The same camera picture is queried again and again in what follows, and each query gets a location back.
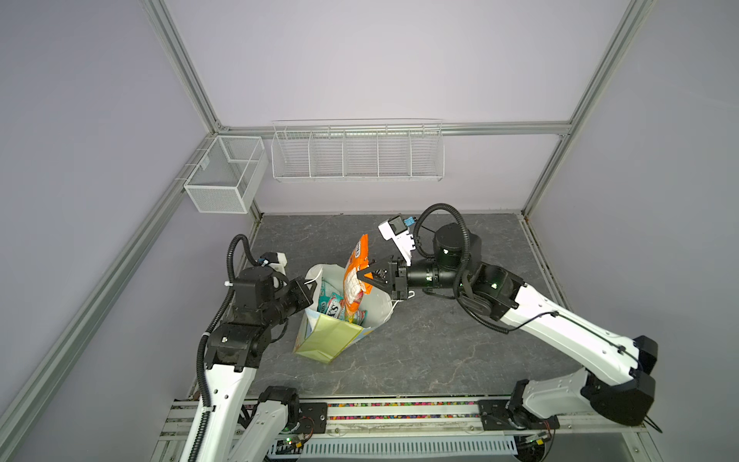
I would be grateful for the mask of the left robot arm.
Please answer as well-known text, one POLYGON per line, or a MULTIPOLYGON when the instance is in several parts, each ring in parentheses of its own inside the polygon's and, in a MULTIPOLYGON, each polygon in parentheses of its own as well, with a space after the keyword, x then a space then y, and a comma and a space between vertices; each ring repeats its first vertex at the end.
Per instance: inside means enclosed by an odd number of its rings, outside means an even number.
POLYGON ((282 253, 253 257, 248 237, 236 235, 226 254, 227 293, 196 352, 200 392, 183 461, 262 461, 284 429, 298 425, 296 389, 271 386, 252 413, 244 401, 273 329, 309 308, 317 285, 288 279, 282 253))

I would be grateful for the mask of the orange Fox's candy bag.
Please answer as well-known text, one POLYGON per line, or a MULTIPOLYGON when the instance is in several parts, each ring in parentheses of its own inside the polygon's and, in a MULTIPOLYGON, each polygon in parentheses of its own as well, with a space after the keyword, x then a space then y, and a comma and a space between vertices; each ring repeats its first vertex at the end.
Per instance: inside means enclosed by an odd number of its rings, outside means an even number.
POLYGON ((346 269, 344 270, 344 309, 353 315, 359 310, 362 298, 367 292, 366 284, 358 277, 358 273, 369 267, 369 236, 363 235, 352 250, 346 269))

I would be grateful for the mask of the Fox's mint blossom candy bag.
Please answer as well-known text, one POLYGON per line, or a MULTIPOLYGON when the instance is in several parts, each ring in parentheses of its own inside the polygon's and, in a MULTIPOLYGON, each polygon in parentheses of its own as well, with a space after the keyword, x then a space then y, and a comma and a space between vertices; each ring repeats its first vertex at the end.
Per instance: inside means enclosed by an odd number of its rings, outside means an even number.
POLYGON ((321 283, 318 312, 339 321, 346 321, 354 325, 363 325, 367 311, 359 307, 356 313, 350 315, 344 309, 343 300, 343 288, 339 288, 326 280, 321 283))

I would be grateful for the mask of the illustrated paper gift bag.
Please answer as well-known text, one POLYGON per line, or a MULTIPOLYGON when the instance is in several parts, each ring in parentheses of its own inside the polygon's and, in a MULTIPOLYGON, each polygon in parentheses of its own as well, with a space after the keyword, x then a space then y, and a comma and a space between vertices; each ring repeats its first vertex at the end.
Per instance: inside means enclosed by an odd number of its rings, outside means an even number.
POLYGON ((361 299, 357 312, 342 306, 344 269, 337 265, 315 265, 306 279, 317 284, 313 304, 304 311, 294 353, 328 364, 389 321, 396 302, 374 289, 361 299))

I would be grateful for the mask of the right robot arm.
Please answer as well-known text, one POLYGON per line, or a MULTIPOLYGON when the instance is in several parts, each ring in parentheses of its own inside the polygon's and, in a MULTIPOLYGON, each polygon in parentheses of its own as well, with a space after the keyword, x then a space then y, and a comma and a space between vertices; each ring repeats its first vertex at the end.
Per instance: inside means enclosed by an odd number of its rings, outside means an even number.
POLYGON ((433 204, 417 219, 396 216, 378 228, 400 256, 358 269, 359 281, 394 301, 418 291, 446 296, 480 325, 504 335, 523 331, 579 363, 563 377, 516 383, 502 411, 514 429, 552 429, 561 415, 588 413, 627 427, 651 422, 656 341, 590 323, 519 275, 483 262, 479 236, 450 204, 433 204))

